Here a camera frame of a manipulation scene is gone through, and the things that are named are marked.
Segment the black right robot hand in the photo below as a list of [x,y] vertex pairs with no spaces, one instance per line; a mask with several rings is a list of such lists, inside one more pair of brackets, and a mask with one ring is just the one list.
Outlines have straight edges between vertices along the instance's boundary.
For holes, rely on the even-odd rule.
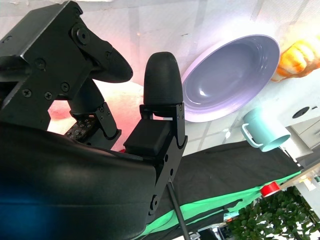
[[179,67],[150,56],[141,118],[124,143],[96,81],[133,70],[74,1],[30,11],[0,41],[0,237],[131,240],[173,180],[188,138]]

